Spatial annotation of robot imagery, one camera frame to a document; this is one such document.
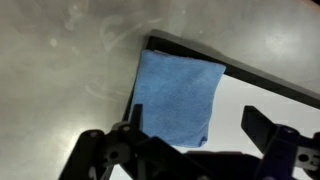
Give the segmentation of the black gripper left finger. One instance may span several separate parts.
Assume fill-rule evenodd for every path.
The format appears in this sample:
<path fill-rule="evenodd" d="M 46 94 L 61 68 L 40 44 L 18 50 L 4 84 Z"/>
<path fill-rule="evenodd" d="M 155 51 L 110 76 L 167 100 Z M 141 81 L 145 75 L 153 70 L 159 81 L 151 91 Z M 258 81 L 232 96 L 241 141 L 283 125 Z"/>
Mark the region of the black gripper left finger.
<path fill-rule="evenodd" d="M 116 124 L 108 134 L 83 132 L 58 180 L 110 180 L 116 165 L 133 180 L 183 180 L 185 173 L 174 163 L 180 153 L 144 134 L 142 120 L 143 105 L 136 104 L 130 121 Z"/>

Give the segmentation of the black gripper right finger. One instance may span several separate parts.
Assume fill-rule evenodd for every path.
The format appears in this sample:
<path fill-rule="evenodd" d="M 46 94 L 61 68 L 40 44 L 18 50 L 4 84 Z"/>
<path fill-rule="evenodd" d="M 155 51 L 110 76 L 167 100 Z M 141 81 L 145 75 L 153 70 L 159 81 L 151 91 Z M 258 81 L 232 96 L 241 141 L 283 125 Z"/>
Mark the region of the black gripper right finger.
<path fill-rule="evenodd" d="M 244 107 L 241 128 L 263 154 L 255 180 L 295 180 L 295 167 L 320 180 L 320 132 L 305 137 L 292 127 L 274 124 L 254 106 Z"/>

